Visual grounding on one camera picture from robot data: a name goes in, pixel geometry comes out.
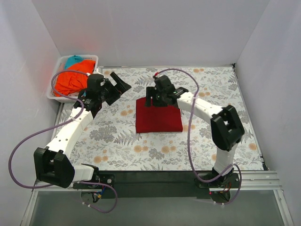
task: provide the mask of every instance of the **gray wall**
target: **gray wall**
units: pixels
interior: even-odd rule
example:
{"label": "gray wall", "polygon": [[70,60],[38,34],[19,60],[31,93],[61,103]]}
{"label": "gray wall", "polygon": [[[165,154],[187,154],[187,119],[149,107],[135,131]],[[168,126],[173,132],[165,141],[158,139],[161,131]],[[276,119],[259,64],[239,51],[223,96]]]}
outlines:
{"label": "gray wall", "polygon": [[270,1],[237,67],[263,157],[277,170],[294,223],[301,225],[300,1]]}
{"label": "gray wall", "polygon": [[229,65],[269,0],[32,0],[60,54],[102,66]]}
{"label": "gray wall", "polygon": [[[8,174],[8,157],[25,136],[54,124],[57,103],[45,89],[60,56],[30,0],[3,0],[0,5],[0,225],[19,225],[31,191]],[[50,133],[26,142],[13,159],[16,177],[33,185],[33,152],[50,140]]]}

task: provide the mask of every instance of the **table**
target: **table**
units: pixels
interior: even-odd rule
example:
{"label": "table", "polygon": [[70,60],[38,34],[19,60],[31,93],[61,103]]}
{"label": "table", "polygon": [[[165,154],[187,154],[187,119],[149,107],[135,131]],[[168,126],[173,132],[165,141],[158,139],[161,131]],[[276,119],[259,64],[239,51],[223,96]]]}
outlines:
{"label": "table", "polygon": [[[85,128],[72,153],[72,164],[92,164],[100,170],[190,170],[187,155],[187,130],[190,113],[181,111],[183,132],[135,132],[135,102],[145,96],[147,86],[153,86],[155,72],[164,68],[102,68],[111,80],[114,71],[132,88],[113,105],[103,104],[102,110]],[[215,105],[233,105],[245,128],[234,162],[242,170],[262,170],[261,152],[242,99],[232,67],[182,68],[192,74],[200,86],[198,96]],[[176,86],[194,93],[196,85],[187,75],[178,71],[165,74]],[[64,104],[59,122],[65,121],[73,104]],[[216,158],[216,146],[210,126],[193,117],[191,127],[192,159],[196,170],[211,170]]]}

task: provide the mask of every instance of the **teal cloth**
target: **teal cloth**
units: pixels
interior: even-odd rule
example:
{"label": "teal cloth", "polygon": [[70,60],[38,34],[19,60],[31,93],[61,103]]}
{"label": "teal cloth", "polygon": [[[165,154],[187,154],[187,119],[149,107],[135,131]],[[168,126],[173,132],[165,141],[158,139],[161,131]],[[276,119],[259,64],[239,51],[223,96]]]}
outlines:
{"label": "teal cloth", "polygon": [[64,70],[68,69],[69,67],[71,67],[74,64],[80,63],[82,62],[84,59],[81,56],[71,56],[67,59],[65,66],[64,66]]}

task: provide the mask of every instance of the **white basket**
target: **white basket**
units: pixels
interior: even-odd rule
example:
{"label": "white basket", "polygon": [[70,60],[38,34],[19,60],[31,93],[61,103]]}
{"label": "white basket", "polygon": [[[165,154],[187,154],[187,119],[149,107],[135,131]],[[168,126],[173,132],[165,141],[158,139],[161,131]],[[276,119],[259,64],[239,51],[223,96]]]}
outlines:
{"label": "white basket", "polygon": [[[73,55],[63,56],[63,57],[61,57],[61,58],[58,59],[56,65],[55,65],[55,69],[53,70],[53,74],[52,74],[52,77],[50,79],[48,88],[47,88],[47,97],[49,99],[57,100],[58,102],[61,102],[61,103],[74,103],[75,102],[74,100],[70,100],[70,99],[67,99],[65,97],[56,97],[55,93],[54,93],[54,91],[53,91],[53,89],[51,87],[51,80],[52,80],[52,78],[58,72],[58,69],[60,68],[60,66],[62,64],[65,64],[66,61],[67,61],[67,59],[70,58],[71,56],[73,56]],[[82,57],[84,60],[94,60],[95,61],[94,71],[96,70],[97,64],[98,64],[98,56],[95,56],[95,55],[79,55],[79,56]]]}

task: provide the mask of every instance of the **tabletop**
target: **tabletop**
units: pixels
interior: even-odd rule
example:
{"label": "tabletop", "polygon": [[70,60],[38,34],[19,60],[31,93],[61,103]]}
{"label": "tabletop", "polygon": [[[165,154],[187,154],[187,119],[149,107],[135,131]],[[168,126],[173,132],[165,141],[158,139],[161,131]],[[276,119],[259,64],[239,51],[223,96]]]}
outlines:
{"label": "tabletop", "polygon": [[[111,106],[106,103],[84,129],[70,161],[72,164],[92,164],[100,170],[191,170],[187,154],[187,130],[190,112],[181,111],[183,132],[142,133],[135,131],[136,100],[145,96],[147,86],[154,86],[152,76],[164,68],[102,68],[112,80],[114,71],[132,88]],[[242,170],[262,170],[260,150],[244,105],[232,67],[181,68],[199,83],[198,97],[220,106],[231,104],[239,114],[245,134],[234,156]],[[178,71],[165,72],[175,87],[196,91],[187,75]],[[64,104],[58,122],[71,114],[73,104]],[[210,126],[193,117],[191,126],[192,160],[196,170],[211,170],[216,159],[216,146]]]}

